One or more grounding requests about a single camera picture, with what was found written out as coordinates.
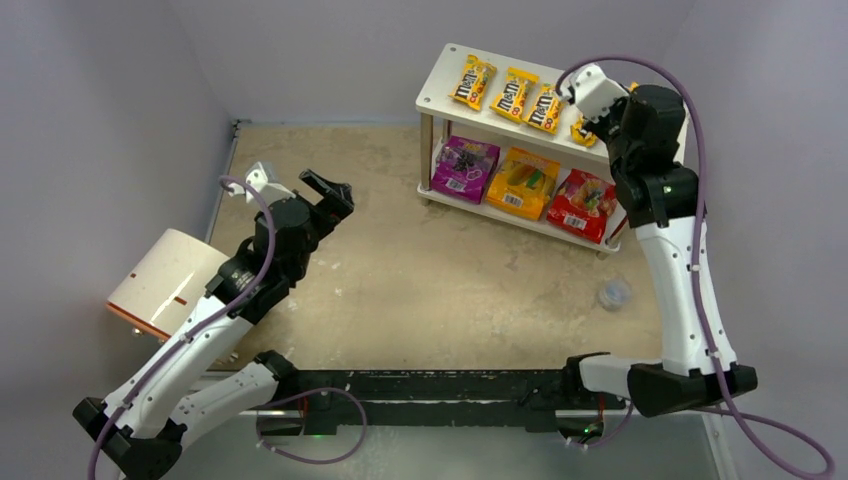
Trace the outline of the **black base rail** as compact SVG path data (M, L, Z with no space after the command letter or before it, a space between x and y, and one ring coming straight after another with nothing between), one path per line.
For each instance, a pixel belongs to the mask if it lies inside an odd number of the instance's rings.
M614 395L578 391L561 369L296 370L275 397L301 393L308 435L361 425L581 431L600 409L625 406Z

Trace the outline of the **white two-tier shelf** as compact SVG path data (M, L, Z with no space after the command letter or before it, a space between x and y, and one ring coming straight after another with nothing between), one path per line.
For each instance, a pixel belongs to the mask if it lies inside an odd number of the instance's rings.
M488 84L480 111L474 111L448 97L451 89L461 77L463 65L469 54L476 55L481 60L497 68L496 75ZM447 44L436 60L416 99L416 109L420 114L421 120L420 181L417 186L418 194L425 201L435 201L440 204L449 205L475 215L516 226L522 230L539 233L566 243L589 248L601 254L617 252L620 244L620 235L631 228L626 211L622 206L617 207L613 215L608 219L606 233L601 243L594 244L551 225L544 217L540 217L537 221L527 220L494 208L487 202L474 205L470 202L439 193L430 187L436 157L450 136L452 127L455 125L470 128L473 132L482 135L484 140L500 144L504 150L508 150L511 147L521 147L557 161L561 166L557 178L559 182L564 181L569 172L575 168L592 170L597 175L614 181L610 172L609 157L605 144L597 138L596 143L592 147L578 145L572 140L570 132L571 125L582 114L573 104L572 91L568 86L568 77L586 64L596 63L600 66L601 62L605 61L605 59L604 56L600 56L588 60L580 60L576 65L566 70L559 70L463 45ZM658 86L672 89L683 98L686 119L683 130L678 136L680 147L675 156L676 161L683 165L686 134L690 120L690 101L684 94L682 87L671 74L648 61L637 60L635 63L637 65L643 65L660 75L664 82ZM540 83L553 83L554 85L561 86L561 96L564 100L564 106L560 116L560 127L556 134L550 135L526 124L513 123L490 110L489 104L495 98L496 94L500 92L502 85L505 83L506 72L509 67L526 70L538 75Z

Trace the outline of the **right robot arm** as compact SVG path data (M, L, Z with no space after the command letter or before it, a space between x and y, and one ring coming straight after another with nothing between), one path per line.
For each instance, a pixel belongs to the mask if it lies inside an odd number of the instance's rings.
M571 357L579 392L632 402L645 417L716 405L758 386L738 363L712 288L698 174L676 161L686 109L662 86L627 91L614 81L578 80L573 104L608 152L619 204L648 261L662 321L662 356L633 360L600 352Z

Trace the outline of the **red candy bag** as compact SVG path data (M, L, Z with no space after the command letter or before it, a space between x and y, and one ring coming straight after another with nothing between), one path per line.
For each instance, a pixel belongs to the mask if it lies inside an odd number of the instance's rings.
M572 235L600 244L608 219L617 205L612 183L591 173L572 169L557 189L546 220Z

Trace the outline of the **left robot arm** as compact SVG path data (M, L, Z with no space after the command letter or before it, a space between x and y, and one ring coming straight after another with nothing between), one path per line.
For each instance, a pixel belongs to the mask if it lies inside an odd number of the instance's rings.
M317 202L284 187L263 164L243 179L221 177L228 194L256 207L252 235L227 255L169 229L109 296L109 310L160 347L116 390L74 408L95 443L90 472L106 456L127 479L159 479L221 423L293 393L295 367L273 351L209 387L195 383L291 293L320 242L354 211L349 184L312 170L300 178Z

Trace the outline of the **orange candy bag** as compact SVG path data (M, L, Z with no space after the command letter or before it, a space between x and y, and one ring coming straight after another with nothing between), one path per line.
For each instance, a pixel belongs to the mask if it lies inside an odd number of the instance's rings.
M560 169L557 161L511 147L489 184L485 201L511 215L537 221L551 201Z

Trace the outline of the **purple candy bag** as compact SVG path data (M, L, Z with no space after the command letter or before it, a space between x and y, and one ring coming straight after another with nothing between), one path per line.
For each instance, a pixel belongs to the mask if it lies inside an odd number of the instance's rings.
M436 157L430 187L479 205L499 157L497 145L451 136Z

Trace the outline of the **small clear round cap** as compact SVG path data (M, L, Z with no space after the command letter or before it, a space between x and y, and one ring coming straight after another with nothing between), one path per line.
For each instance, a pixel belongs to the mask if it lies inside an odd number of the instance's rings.
M610 279L599 288L596 297L604 310L619 311L632 299L632 287L623 278Z

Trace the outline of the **white cylinder roll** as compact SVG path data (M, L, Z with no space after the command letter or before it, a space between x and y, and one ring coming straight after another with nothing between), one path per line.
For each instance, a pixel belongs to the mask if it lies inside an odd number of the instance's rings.
M106 300L143 334L167 340L185 322L228 256L176 229L166 230Z

